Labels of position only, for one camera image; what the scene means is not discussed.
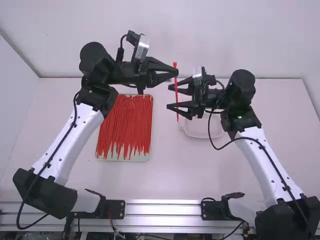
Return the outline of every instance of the metal frame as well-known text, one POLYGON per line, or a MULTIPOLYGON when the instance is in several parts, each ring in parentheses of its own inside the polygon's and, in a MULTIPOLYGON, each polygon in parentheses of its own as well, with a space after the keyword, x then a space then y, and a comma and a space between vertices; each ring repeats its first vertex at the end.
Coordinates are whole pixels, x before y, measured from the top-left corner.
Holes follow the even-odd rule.
MULTIPOLYGON (((228 234, 239 221, 203 221, 200 200, 126 200, 125 217, 113 220, 118 231, 125 233, 198 233, 228 234)), ((0 201, 0 231, 18 231, 16 217, 21 202, 0 201)), ((31 224, 44 213, 25 205, 20 224, 31 224)), ((66 220, 48 216, 28 231, 62 232, 66 220)), ((78 220, 72 231, 78 231, 78 220)), ((113 232, 108 219, 81 219, 81 232, 113 232)), ((240 227, 235 234, 241 234, 240 227)))

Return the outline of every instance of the black mount bracket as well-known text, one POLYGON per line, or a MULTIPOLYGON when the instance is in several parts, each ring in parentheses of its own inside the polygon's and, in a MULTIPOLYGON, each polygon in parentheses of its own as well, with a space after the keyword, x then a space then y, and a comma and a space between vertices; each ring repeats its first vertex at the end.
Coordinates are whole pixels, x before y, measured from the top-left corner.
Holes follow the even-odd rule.
POLYGON ((201 218, 204 221, 218 220, 242 220, 232 216, 228 206, 229 199, 242 198, 245 194, 242 192, 233 192, 221 197, 221 201, 207 200, 201 201, 201 218))
POLYGON ((86 191, 100 196, 100 202, 94 212, 70 212, 65 219, 63 240, 68 240, 75 219, 113 219, 121 220, 125 217, 126 202, 124 200, 107 200, 102 194, 86 189, 86 191))
POLYGON ((86 189, 100 196, 100 202, 94 212, 73 212, 75 219, 124 219, 126 202, 124 200, 107 200, 102 194, 86 189))

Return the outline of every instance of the white wall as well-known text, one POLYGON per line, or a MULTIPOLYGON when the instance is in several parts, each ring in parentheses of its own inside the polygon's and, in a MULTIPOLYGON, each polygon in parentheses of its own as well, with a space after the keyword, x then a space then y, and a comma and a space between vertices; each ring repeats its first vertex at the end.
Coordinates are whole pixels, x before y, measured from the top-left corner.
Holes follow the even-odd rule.
POLYGON ((38 76, 0 36, 0 179, 14 148, 38 80, 38 76))
POLYGON ((43 77, 80 77, 85 43, 101 42, 115 56, 131 29, 183 74, 202 64, 217 76, 245 68, 302 78, 319 115, 319 9, 318 0, 2 0, 0 29, 43 77))

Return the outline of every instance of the cable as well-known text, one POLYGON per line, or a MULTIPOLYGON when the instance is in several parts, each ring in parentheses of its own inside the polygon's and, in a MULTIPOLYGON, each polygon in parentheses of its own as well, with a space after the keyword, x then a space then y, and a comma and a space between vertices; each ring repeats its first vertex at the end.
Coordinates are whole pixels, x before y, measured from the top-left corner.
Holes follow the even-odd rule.
POLYGON ((133 88, 133 89, 137 88, 137 86, 131 85, 131 84, 123 84, 123 85, 126 86, 126 87, 129 87, 129 88, 133 88))
POLYGON ((212 197, 205 197, 205 198, 203 198, 203 199, 201 200, 201 202, 202 202, 203 200, 212 200, 212 201, 216 202, 216 200, 215 200, 214 198, 212 198, 212 197))
POLYGON ((215 80, 221 87, 223 90, 225 90, 225 85, 222 84, 222 82, 220 82, 219 80, 215 80))
POLYGON ((238 226, 236 226, 235 227, 235 229, 232 231, 232 232, 230 232, 228 235, 226 235, 226 236, 224 236, 223 238, 219 238, 219 239, 212 239, 212 240, 224 240, 224 239, 226 239, 226 238, 228 238, 228 237, 230 237, 232 234, 234 234, 235 233, 235 231, 237 231, 237 229, 243 224, 243 223, 245 223, 246 221, 242 221, 242 222, 240 222, 240 224, 238 225, 238 226))
POLYGON ((292 198, 292 200, 293 200, 296 208, 298 209, 299 213, 301 214, 301 216, 302 216, 302 218, 303 218, 303 221, 304 221, 304 223, 305 223, 305 225, 306 225, 306 227, 307 227, 307 229, 308 229, 311 237, 315 240, 316 237, 315 237, 315 235, 311 232, 311 228, 310 228, 310 226, 309 226, 309 223, 308 223, 308 220, 307 220, 306 215, 305 215, 304 212, 302 211, 300 205, 298 204, 295 196, 293 195, 293 193, 292 193, 290 187, 288 186, 287 182, 285 181, 284 177, 281 175, 281 173, 280 173, 279 169, 277 168, 275 162, 272 160, 272 158, 271 158, 271 156, 269 155, 268 151, 267 151, 266 148, 261 144, 261 142, 259 142, 258 140, 254 139, 254 138, 251 138, 251 137, 241 136, 241 137, 237 137, 237 138, 235 138, 235 139, 227 142, 225 145, 223 145, 223 146, 221 146, 221 147, 216 147, 216 146, 214 145, 214 143, 213 143, 213 141, 212 141, 212 139, 211 139, 211 134, 210 134, 210 120, 211 120, 211 116, 212 116, 212 112, 213 112, 213 111, 214 111, 214 109, 211 110, 211 113, 210 113, 209 118, 208 118, 208 135, 209 135, 210 143, 211 143, 211 145, 213 146, 213 148, 214 148, 215 150, 221 150, 221 149, 224 149, 224 148, 225 148, 226 146, 228 146, 229 144, 231 144, 231 143, 233 143, 233 142, 235 142, 235 141, 238 141, 238 140, 250 140, 250 141, 253 141, 253 142, 255 142, 256 144, 258 144, 258 145, 259 145, 259 148, 264 151, 265 155, 267 156, 267 158, 269 159, 270 163, 272 164, 274 170, 276 171, 277 175, 279 176, 282 184, 284 185, 284 189, 285 189, 286 191, 288 191, 290 197, 292 198))
POLYGON ((123 48, 123 41, 126 36, 128 36, 128 34, 125 34, 120 38, 120 48, 123 48))
POLYGON ((138 235, 134 240, 138 240, 141 236, 142 236, 143 233, 140 233, 140 235, 138 235))
POLYGON ((151 235, 151 234, 140 234, 139 235, 139 238, 141 237, 141 236, 146 236, 146 237, 152 237, 152 238, 156 238, 156 239, 162 239, 162 240, 171 240, 170 238, 166 238, 166 237, 162 237, 162 236, 156 236, 156 235, 151 235))
POLYGON ((78 233, 81 233, 80 232, 80 218, 78 218, 78 233))
POLYGON ((68 131, 65 133, 65 135, 63 136, 63 138, 61 139, 61 141, 59 142, 59 144, 56 146, 55 150, 53 151, 52 155, 49 157, 48 161, 45 162, 45 164, 43 165, 43 167, 40 169, 40 171, 37 173, 37 175, 35 176, 34 180, 32 181, 32 183, 30 184, 28 190, 25 193, 25 196, 21 202, 19 211, 16 215, 16 227, 19 230, 26 230, 34 225, 36 225, 38 222, 40 222, 42 219, 46 218, 47 216, 49 216, 49 214, 45 214, 42 217, 40 217, 38 220, 36 220, 35 222, 31 223, 30 225, 27 226, 21 226, 20 225, 20 216, 22 213, 22 209, 24 208, 24 205, 30 195, 30 192, 32 190, 32 188, 34 187, 35 183, 37 182, 38 178, 40 177, 40 175, 43 173, 43 171, 50 165, 50 162, 53 160, 54 156, 56 155, 58 149, 61 147, 62 143, 65 141, 65 139, 67 138, 67 136, 69 135, 69 133, 71 132, 72 128, 76 127, 76 120, 77 120, 77 107, 76 107, 76 98, 79 94, 79 91, 74 95, 73 97, 73 108, 74 108, 74 119, 73 122, 70 125, 70 128, 68 129, 68 131))
POLYGON ((223 111, 214 111, 214 112, 212 112, 212 111, 208 111, 208 110, 204 110, 206 113, 208 113, 208 114, 211 114, 211 113, 213 113, 213 114, 221 114, 223 111))

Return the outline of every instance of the red stick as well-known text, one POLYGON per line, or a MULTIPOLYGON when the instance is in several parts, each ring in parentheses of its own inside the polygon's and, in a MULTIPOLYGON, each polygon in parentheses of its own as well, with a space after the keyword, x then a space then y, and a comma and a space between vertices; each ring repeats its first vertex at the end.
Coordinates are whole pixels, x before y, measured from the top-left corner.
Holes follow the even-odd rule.
MULTIPOLYGON (((176 69, 177 68, 177 62, 174 61, 173 62, 173 67, 176 69)), ((177 81, 177 77, 174 77, 174 88, 175 88, 175 103, 178 102, 178 81, 177 81)), ((176 114, 176 121, 179 121, 179 114, 176 114)))

